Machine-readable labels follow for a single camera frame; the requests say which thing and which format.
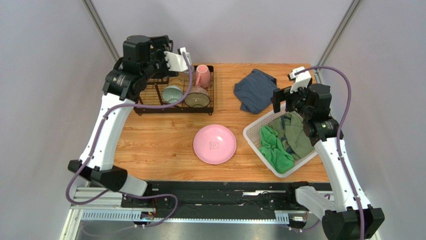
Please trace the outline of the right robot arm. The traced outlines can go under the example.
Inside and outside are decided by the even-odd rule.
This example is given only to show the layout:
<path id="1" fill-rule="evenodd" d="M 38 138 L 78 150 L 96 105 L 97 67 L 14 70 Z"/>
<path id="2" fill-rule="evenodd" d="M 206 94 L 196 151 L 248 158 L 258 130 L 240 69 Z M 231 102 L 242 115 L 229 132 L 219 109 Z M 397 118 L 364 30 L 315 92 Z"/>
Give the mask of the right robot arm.
<path id="1" fill-rule="evenodd" d="M 323 162 L 334 198 L 327 199 L 306 182 L 290 189 L 292 200 L 321 221 L 327 239 L 367 240 L 382 225 L 385 215 L 361 190 L 348 160 L 341 125 L 330 115 L 331 101 L 330 87 L 319 83 L 273 91 L 275 113 L 285 102 L 286 111 L 302 117 L 303 131 Z"/>

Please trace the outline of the beige brown bowl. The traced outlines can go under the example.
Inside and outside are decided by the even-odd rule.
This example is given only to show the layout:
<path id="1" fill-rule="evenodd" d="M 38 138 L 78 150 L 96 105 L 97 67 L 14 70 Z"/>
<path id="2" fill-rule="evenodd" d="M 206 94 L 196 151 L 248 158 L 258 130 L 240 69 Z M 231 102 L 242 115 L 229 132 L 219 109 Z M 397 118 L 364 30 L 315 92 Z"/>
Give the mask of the beige brown bowl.
<path id="1" fill-rule="evenodd" d="M 191 108 L 205 108 L 211 103 L 211 98 L 206 89 L 193 86 L 184 99 L 184 103 Z"/>

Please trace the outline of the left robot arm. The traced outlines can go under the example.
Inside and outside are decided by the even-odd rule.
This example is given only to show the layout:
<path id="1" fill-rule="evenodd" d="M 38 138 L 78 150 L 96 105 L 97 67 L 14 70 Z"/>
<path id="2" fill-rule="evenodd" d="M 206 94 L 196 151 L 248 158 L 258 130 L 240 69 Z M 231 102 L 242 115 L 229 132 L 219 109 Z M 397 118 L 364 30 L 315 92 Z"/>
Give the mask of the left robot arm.
<path id="1" fill-rule="evenodd" d="M 133 35 L 123 42 L 123 56 L 105 77 L 100 111 L 87 147 L 78 160 L 68 163 L 67 169 L 74 173 L 72 181 L 82 177 L 112 192 L 144 195 L 148 183 L 115 166 L 115 153 L 124 124 L 148 80 L 178 75 L 170 71 L 166 59 L 166 52 L 172 50 L 168 35 Z"/>

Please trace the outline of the pink plate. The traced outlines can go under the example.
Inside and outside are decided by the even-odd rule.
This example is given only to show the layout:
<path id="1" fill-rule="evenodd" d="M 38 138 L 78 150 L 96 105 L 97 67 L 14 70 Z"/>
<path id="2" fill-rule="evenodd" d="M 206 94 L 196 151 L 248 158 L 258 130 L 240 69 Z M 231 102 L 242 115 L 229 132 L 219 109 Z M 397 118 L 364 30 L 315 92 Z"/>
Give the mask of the pink plate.
<path id="1" fill-rule="evenodd" d="M 226 126 L 210 124 L 202 127 L 195 134 L 192 147 L 200 160 L 218 165 L 227 162 L 235 154 L 237 139 Z"/>

